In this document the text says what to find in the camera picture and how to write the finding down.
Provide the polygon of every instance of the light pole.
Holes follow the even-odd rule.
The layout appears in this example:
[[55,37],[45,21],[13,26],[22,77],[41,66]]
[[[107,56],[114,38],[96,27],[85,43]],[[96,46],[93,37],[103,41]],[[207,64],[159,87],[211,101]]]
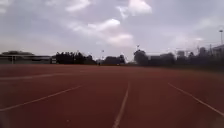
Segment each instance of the light pole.
[[140,45],[137,45],[137,50],[139,50],[139,46],[140,46]]
[[104,50],[102,50],[102,60],[103,60],[103,58],[104,58],[104,57],[103,57],[103,53],[104,53]]
[[221,30],[219,30],[219,32],[221,33],[221,43],[223,44],[223,41],[222,41],[222,32],[223,32],[223,30],[221,29]]

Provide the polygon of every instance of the track lane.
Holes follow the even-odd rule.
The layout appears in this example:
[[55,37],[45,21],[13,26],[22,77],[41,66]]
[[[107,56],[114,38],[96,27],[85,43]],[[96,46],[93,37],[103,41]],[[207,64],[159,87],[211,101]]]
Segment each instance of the track lane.
[[74,92],[1,113],[2,124],[10,128],[112,127],[128,87],[127,79],[105,74],[85,78],[85,86]]

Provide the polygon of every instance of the treeline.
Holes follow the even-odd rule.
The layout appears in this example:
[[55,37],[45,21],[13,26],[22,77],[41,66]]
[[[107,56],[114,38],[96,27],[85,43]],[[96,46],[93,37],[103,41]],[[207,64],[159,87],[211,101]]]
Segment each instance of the treeline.
[[172,53],[149,56],[145,51],[137,50],[134,60],[139,66],[220,68],[224,66],[224,50],[206,50],[202,47],[197,55],[193,52],[185,55],[184,51],[178,51],[177,56]]
[[58,52],[53,57],[58,64],[97,64],[91,55],[85,56],[80,52]]
[[81,52],[58,52],[54,58],[56,58],[58,64],[120,65],[125,63],[123,55],[118,57],[108,56],[104,60],[94,60],[91,55],[85,56]]

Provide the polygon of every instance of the tree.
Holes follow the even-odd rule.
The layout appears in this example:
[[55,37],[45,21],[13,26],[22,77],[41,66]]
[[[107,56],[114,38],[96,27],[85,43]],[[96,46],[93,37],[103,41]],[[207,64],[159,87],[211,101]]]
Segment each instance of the tree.
[[134,52],[134,60],[140,66],[147,66],[149,61],[145,51],[142,50],[137,50],[136,52]]

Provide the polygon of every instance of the cloud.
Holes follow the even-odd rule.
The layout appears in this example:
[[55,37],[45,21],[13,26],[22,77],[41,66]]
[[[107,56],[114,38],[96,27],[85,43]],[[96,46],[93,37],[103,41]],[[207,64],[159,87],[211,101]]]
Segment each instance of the cloud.
[[11,5],[11,3],[11,0],[0,0],[0,14],[6,13],[7,8]]
[[140,14],[152,13],[152,8],[144,0],[129,0],[128,6],[117,6],[123,19],[129,15],[136,16]]
[[134,47],[133,36],[126,33],[121,33],[117,36],[109,37],[108,42],[118,47]]
[[188,35],[177,35],[171,41],[171,46],[176,48],[195,48],[198,45],[202,45],[204,39],[201,37],[191,37]]
[[72,0],[70,5],[65,8],[68,12],[75,12],[88,7],[91,2],[89,0]]
[[81,22],[72,22],[68,28],[77,34],[96,38],[100,42],[117,46],[117,47],[132,47],[133,36],[123,32],[120,27],[120,21],[116,19],[108,19],[101,23],[83,24]]
[[115,20],[115,19],[109,19],[106,20],[103,23],[98,23],[98,24],[88,24],[88,27],[95,29],[97,31],[103,31],[103,30],[107,30],[110,28],[115,28],[117,26],[120,25],[120,21]]

